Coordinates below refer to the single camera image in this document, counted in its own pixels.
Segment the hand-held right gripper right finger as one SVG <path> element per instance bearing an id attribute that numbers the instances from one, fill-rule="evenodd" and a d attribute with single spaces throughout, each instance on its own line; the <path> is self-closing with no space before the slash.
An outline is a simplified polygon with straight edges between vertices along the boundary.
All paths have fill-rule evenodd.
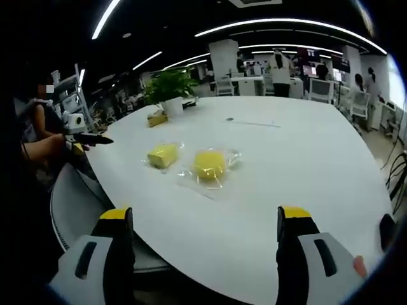
<path id="1" fill-rule="evenodd" d="M 308 211 L 277 209 L 277 304 L 342 304 L 362 283 L 353 255 Z"/>

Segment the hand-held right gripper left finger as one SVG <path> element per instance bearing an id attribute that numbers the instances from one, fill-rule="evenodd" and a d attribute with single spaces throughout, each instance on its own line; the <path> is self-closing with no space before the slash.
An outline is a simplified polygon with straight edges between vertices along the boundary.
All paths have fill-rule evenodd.
<path id="1" fill-rule="evenodd" d="M 62 304 L 134 304 L 132 209 L 112 209 L 59 259 L 48 284 Z"/>

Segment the person's right hand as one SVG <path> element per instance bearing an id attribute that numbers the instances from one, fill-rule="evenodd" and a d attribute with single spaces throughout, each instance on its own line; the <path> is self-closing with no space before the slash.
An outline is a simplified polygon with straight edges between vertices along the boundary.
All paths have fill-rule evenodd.
<path id="1" fill-rule="evenodd" d="M 364 259 L 361 255 L 358 255 L 353 260 L 353 268 L 355 269 L 356 273 L 361 277 L 367 277 L 367 270 L 364 264 Z"/>

